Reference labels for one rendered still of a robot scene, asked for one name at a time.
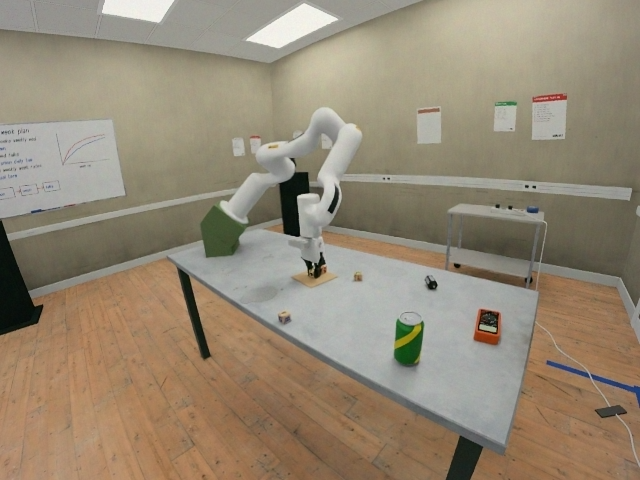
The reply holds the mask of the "tan square mat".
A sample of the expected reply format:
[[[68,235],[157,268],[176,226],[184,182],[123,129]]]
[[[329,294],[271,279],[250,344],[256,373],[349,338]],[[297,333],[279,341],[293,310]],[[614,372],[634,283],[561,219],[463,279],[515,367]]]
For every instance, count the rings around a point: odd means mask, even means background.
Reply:
[[[307,271],[299,273],[299,274],[294,275],[294,276],[291,276],[291,278],[293,278],[293,279],[297,280],[298,282],[308,286],[309,288],[316,287],[316,286],[318,286],[320,284],[328,282],[328,281],[330,281],[332,279],[335,279],[337,277],[338,277],[337,275],[334,275],[334,274],[332,274],[330,272],[327,272],[327,273],[321,274],[320,277],[315,279],[315,278],[312,278],[312,277],[308,276]]]

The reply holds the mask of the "green soda can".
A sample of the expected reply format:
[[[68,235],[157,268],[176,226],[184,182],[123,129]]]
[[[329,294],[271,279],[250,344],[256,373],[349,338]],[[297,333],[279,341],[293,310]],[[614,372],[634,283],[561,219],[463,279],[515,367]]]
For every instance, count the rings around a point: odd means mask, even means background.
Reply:
[[[421,357],[424,322],[419,313],[406,311],[399,315],[395,328],[394,358],[403,365],[416,364]]]

